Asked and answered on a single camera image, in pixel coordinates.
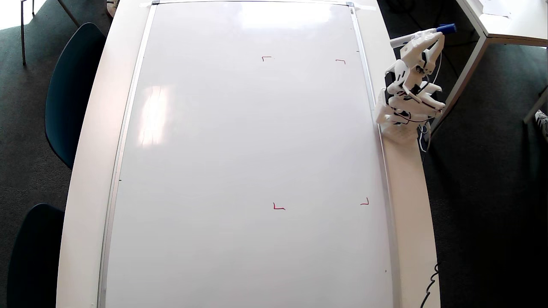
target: whiteboard frame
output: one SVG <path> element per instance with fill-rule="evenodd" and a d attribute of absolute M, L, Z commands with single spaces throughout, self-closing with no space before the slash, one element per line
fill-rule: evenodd
<path fill-rule="evenodd" d="M 323 1 L 323 0 L 153 0 L 150 4 L 149 15 L 146 20 L 145 29 L 143 32 L 141 44 L 139 46 L 139 52 L 137 55 L 137 60 L 135 62 L 135 70 L 133 72 L 132 81 L 129 87 L 128 99 L 125 106 L 124 117 L 122 120 L 122 129 L 120 131 L 120 137 L 118 142 L 118 151 L 116 153 L 115 164 L 112 175 L 112 183 L 110 188 L 110 197 L 109 203 L 107 205 L 106 217 L 105 217 L 105 227 L 103 233 L 103 242 L 102 242 L 102 251 L 101 251 L 101 261 L 99 267 L 99 285 L 98 285 L 98 298 L 97 298 L 97 307 L 106 308 L 106 277 L 109 266 L 109 252 L 110 252 L 110 243 L 112 236 L 112 225 L 114 220 L 114 212 L 116 207 L 116 197 L 118 192 L 118 183 L 120 179 L 120 171 L 122 168 L 122 159 L 125 148 L 125 141 L 127 137 L 127 132 L 129 128 L 129 119 L 131 118 L 133 103 L 135 99 L 137 83 L 139 81 L 139 74 L 141 71 L 142 62 L 145 57 L 146 46 L 149 41 L 149 35 L 152 28 L 152 23 L 154 21 L 154 16 L 156 13 L 157 5 L 159 4 L 168 4 L 168 3 L 191 3 L 191 2 L 287 2 L 287 3 L 319 3 L 319 4 L 331 4 L 331 5 L 345 5 L 349 7 L 349 12 L 351 14 L 351 19 L 354 25 L 354 31 L 356 34 L 356 40 L 359 48 L 360 58 L 362 60 L 362 71 L 364 74 L 364 79 L 367 87 L 367 96 L 369 99 L 369 109 L 371 110 L 371 118 L 373 119 L 373 110 L 375 106 L 375 98 L 373 97 L 373 82 L 369 74 L 369 66 L 367 64 L 367 57 L 365 53 L 365 48 L 363 45 L 362 35 L 359 29 L 359 24 L 356 16 L 356 8 L 353 2 L 338 2 L 338 1 Z M 391 263 L 391 273 L 392 273 L 392 303 L 394 307 L 400 307 L 401 299 L 401 284 L 399 279 L 399 255 L 398 255 L 398 245 L 396 238 L 396 224 L 394 210 L 392 206 L 392 199 L 390 194 L 390 186 L 388 182 L 388 173 L 386 167 L 386 158 L 384 153 L 384 145 L 381 138 L 381 131 L 378 124 L 376 124 L 373 119 L 373 125 L 376 126 L 378 131 L 375 134 L 376 138 L 376 149 L 379 157 L 379 164 L 381 167 L 381 181 L 383 182 L 383 193 L 385 197 L 385 211 L 386 211 L 386 222 L 387 222 L 387 234 L 389 237 L 389 249 L 390 249 L 390 263 Z"/>

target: paper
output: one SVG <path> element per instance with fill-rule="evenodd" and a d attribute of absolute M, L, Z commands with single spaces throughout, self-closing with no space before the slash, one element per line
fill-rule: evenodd
<path fill-rule="evenodd" d="M 483 5 L 483 13 L 510 18 L 512 13 L 501 0 L 479 0 Z"/>

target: blue marker cap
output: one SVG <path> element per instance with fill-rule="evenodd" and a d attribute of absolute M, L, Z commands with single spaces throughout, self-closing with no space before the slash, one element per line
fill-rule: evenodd
<path fill-rule="evenodd" d="M 440 25 L 438 28 L 436 28 L 437 32 L 441 32 L 444 35 L 449 33 L 455 33 L 456 32 L 456 26 L 455 24 L 448 24 L 448 25 Z"/>

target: chair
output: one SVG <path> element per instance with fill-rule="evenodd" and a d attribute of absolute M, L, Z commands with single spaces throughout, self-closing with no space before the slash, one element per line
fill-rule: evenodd
<path fill-rule="evenodd" d="M 26 57 L 25 57 L 25 23 L 23 22 L 23 2 L 25 2 L 25 1 L 27 1 L 27 0 L 21 0 L 21 52 L 22 52 L 22 55 L 23 55 L 23 65 L 27 65 L 27 60 L 26 60 Z M 62 0 L 57 0 L 57 2 L 59 2 L 59 4 L 61 4 L 61 7 L 63 8 L 63 10 L 65 10 L 67 15 L 72 20 L 72 22 L 74 22 L 74 24 L 77 27 L 80 27 L 80 24 L 78 23 L 78 21 L 76 20 L 74 15 L 72 15 L 72 13 L 67 8 L 65 3 L 63 3 Z M 34 16 L 34 15 L 35 15 L 34 14 L 34 0 L 32 0 L 32 16 Z"/>
<path fill-rule="evenodd" d="M 83 24 L 65 46 L 49 82 L 45 136 L 70 169 L 105 41 L 97 26 Z"/>
<path fill-rule="evenodd" d="M 8 308 L 55 307 L 64 217 L 45 203 L 28 212 L 9 263 Z"/>

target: whiteboard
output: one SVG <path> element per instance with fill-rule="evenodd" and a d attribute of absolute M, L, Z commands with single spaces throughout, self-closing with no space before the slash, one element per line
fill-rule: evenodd
<path fill-rule="evenodd" d="M 354 8 L 152 5 L 101 307 L 391 307 L 390 205 Z"/>

